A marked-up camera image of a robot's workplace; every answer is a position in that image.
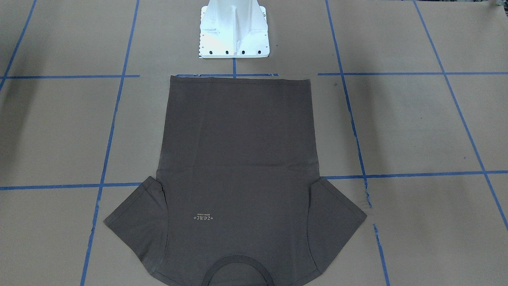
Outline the dark brown t-shirt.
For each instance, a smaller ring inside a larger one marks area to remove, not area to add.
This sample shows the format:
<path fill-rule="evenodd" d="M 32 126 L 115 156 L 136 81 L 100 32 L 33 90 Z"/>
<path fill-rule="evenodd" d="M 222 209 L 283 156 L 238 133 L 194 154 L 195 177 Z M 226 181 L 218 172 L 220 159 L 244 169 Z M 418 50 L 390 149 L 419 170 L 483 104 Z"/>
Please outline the dark brown t-shirt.
<path fill-rule="evenodd" d="M 172 76 L 156 175 L 104 224 L 169 286 L 302 286 L 366 217 L 320 176 L 310 80 Z"/>

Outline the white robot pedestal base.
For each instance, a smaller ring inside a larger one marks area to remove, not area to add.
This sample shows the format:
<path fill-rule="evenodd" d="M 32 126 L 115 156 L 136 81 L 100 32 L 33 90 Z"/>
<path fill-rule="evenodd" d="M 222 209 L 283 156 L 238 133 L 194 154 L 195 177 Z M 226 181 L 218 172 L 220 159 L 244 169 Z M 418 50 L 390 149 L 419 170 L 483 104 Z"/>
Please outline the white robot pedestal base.
<path fill-rule="evenodd" d="M 211 0 L 200 20 L 200 58 L 269 56 L 267 12 L 257 0 Z"/>

